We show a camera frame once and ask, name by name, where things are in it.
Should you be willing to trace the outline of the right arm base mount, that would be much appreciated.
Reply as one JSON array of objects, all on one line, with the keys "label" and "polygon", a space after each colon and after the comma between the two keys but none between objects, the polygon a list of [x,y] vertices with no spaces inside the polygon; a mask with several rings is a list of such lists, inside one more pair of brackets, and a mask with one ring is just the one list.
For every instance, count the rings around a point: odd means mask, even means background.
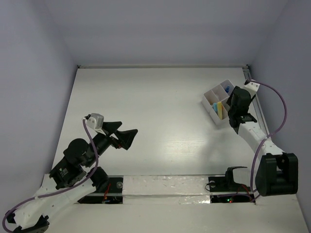
[{"label": "right arm base mount", "polygon": [[245,166],[227,168],[224,175],[208,177],[205,190],[209,192],[211,203],[247,203],[255,202],[254,193],[250,187],[234,181],[233,171]]}]

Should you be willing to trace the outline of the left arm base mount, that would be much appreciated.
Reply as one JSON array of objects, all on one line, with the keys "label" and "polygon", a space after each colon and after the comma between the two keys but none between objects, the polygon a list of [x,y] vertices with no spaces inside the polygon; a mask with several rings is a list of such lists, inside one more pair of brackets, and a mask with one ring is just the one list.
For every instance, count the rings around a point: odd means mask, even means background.
[{"label": "left arm base mount", "polygon": [[123,176],[112,176],[104,191],[95,191],[78,200],[79,204],[123,204]]}]

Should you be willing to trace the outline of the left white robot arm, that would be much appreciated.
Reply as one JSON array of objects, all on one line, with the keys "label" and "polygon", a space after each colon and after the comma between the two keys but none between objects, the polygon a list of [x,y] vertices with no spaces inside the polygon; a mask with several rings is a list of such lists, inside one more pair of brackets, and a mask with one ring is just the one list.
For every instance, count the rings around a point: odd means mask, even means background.
[{"label": "left white robot arm", "polygon": [[88,194],[109,192],[110,178],[99,166],[99,158],[109,147],[128,150],[138,130],[119,131],[122,122],[105,122],[99,114],[84,117],[82,124],[89,140],[72,140],[35,194],[7,211],[2,219],[6,232],[10,223],[16,226],[15,233],[43,233],[49,220],[65,207]]}]

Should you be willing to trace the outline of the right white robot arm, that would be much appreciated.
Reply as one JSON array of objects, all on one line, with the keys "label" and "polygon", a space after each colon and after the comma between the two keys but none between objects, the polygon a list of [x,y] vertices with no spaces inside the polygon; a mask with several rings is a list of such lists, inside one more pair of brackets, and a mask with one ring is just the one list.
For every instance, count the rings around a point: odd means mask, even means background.
[{"label": "right white robot arm", "polygon": [[250,172],[250,188],[260,196],[292,195],[298,191],[298,158],[286,153],[265,134],[249,111],[249,106],[262,84],[250,80],[244,87],[236,86],[228,101],[229,124],[255,153]]}]

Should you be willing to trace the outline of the yellow highlighter pen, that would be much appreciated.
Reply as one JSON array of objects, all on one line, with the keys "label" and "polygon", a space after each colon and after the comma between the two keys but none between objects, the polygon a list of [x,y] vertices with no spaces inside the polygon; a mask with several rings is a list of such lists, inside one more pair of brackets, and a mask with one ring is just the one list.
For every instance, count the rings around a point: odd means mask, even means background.
[{"label": "yellow highlighter pen", "polygon": [[222,103],[220,101],[217,102],[217,104],[218,104],[217,115],[218,115],[219,119],[222,120],[223,119],[223,105],[222,105]]}]

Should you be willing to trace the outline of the small blue-capped bottle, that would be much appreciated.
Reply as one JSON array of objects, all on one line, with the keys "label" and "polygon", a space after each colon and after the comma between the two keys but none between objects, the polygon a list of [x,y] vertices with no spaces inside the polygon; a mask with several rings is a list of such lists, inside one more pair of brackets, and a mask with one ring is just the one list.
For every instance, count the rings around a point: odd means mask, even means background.
[{"label": "small blue-capped bottle", "polygon": [[225,88],[225,92],[226,92],[226,93],[229,93],[229,91],[230,91],[230,86],[228,85],[228,86]]}]

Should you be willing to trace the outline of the white four-compartment organizer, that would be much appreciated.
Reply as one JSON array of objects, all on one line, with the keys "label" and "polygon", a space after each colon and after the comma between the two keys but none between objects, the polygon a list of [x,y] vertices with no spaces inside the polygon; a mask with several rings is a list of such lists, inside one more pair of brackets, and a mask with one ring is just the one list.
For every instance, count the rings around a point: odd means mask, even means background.
[{"label": "white four-compartment organizer", "polygon": [[234,85],[230,80],[224,80],[202,96],[201,103],[216,125],[228,122],[229,105],[227,101],[233,92]]}]

